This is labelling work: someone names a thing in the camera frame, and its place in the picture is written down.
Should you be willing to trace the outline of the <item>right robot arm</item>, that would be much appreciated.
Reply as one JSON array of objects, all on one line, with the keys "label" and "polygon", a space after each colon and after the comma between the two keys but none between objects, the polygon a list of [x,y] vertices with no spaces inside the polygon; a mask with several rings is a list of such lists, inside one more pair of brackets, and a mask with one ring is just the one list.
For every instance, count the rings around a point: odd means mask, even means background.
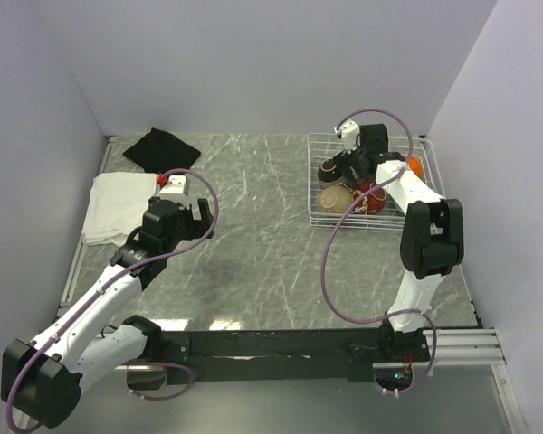
[{"label": "right robot arm", "polygon": [[343,150],[333,157],[337,169],[352,182],[374,181],[346,209],[384,191],[404,215],[400,258],[404,275],[395,302],[387,313],[391,330],[378,338],[379,352],[398,360],[410,349],[408,333],[423,327],[424,313],[433,294],[464,257],[463,208],[457,199],[446,199],[430,188],[411,167],[414,143],[405,153],[389,150],[383,124],[360,126],[349,119],[335,128]]}]

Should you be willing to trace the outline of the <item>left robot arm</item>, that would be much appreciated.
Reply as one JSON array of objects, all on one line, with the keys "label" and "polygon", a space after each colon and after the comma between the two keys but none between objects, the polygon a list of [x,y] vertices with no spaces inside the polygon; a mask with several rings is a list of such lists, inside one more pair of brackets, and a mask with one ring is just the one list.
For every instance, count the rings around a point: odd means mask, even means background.
[{"label": "left robot arm", "polygon": [[180,254],[178,244],[192,248],[214,234],[219,203],[197,201],[200,217],[180,203],[153,197],[141,224],[110,258],[93,286],[58,320],[28,342],[15,339],[2,358],[1,398],[8,428],[19,410],[37,427],[56,428],[74,411],[82,394],[116,367],[134,361],[162,365],[162,330],[133,316],[110,336],[99,333],[130,300],[140,296]]}]

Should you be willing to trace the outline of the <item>plain beige bowl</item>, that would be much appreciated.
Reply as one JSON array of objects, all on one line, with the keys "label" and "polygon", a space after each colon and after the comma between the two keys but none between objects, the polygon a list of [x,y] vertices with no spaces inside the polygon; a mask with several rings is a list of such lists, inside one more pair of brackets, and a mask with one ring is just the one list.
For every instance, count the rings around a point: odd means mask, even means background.
[{"label": "plain beige bowl", "polygon": [[346,187],[334,185],[319,193],[317,206],[323,213],[343,214],[353,202],[353,194]]}]

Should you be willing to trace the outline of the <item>black patterned bowl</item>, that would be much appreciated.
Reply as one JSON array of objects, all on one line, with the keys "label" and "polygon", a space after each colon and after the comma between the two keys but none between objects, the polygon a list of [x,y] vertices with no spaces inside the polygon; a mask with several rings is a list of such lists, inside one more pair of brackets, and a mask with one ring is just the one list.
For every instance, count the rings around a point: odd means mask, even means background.
[{"label": "black patterned bowl", "polygon": [[332,158],[324,160],[317,171],[318,183],[321,189],[332,186],[346,186],[343,174],[339,171]]}]

